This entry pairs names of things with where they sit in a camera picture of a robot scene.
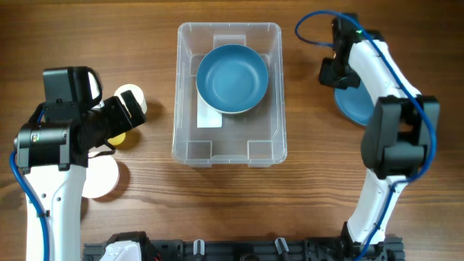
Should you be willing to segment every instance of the table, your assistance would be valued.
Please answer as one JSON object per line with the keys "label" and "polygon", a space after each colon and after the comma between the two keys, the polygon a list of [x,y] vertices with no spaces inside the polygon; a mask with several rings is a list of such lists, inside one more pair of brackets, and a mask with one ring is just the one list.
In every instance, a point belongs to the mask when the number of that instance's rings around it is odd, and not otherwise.
{"label": "table", "polygon": [[[42,70],[86,65],[104,98],[125,83],[145,92],[148,122],[117,151],[121,180],[83,200],[82,242],[146,231],[151,239],[263,240],[337,236],[354,211],[365,171],[363,128],[338,112],[317,77],[330,49],[294,35],[316,9],[357,12],[379,29],[409,81],[441,103],[439,152],[430,173],[405,189],[388,225],[407,260],[464,258],[464,34],[459,1],[175,1],[0,6],[0,260],[24,260],[25,200],[7,163],[13,139],[44,100]],[[331,40],[331,17],[302,26]],[[289,155],[267,169],[193,169],[171,157],[177,28],[183,22],[276,22],[283,34]]]}

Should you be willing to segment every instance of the clear plastic bin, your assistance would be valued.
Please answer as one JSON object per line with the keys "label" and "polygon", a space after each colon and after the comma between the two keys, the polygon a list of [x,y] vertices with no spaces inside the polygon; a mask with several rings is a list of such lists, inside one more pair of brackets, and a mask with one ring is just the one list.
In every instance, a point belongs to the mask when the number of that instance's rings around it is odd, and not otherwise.
{"label": "clear plastic bin", "polygon": [[[268,91],[247,112],[218,115],[220,127],[199,128],[202,101],[197,99],[196,72],[206,54],[225,44],[245,45],[260,54],[268,66]],[[178,29],[177,48],[173,158],[195,167],[269,167],[283,162],[287,139],[279,26],[271,22],[187,22]]]}

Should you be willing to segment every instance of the yellow object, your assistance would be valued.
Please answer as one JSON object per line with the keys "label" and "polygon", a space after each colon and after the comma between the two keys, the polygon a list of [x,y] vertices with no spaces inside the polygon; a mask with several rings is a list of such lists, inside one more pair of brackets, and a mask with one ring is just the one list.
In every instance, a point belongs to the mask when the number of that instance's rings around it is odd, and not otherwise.
{"label": "yellow object", "polygon": [[121,144],[124,141],[124,139],[125,139],[125,133],[122,133],[114,138],[109,138],[108,142],[113,146],[117,146]]}

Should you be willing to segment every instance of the blue plate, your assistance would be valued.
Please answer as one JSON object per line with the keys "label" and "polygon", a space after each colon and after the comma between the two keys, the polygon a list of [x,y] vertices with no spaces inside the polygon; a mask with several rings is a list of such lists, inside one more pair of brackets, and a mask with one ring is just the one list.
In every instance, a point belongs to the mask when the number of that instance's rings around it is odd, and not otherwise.
{"label": "blue plate", "polygon": [[364,83],[359,88],[349,87],[346,90],[335,89],[333,96],[340,112],[355,123],[366,126],[374,111],[374,104]]}
{"label": "blue plate", "polygon": [[204,102],[218,112],[245,112],[266,94],[268,69],[257,52],[246,46],[228,44],[203,58],[196,87]]}

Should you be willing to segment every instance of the storage box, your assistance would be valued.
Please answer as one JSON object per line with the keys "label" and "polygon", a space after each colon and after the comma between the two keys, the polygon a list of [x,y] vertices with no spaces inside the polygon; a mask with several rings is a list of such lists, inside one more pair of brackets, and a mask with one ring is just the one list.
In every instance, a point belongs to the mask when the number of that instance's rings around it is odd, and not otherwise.
{"label": "storage box", "polygon": [[[196,72],[203,57],[225,44],[254,49],[268,66],[265,97],[256,107],[237,115],[221,115],[205,107],[196,90]],[[287,142],[279,26],[271,22],[188,22],[179,27],[177,48],[173,158],[195,167],[269,167],[283,162]]]}

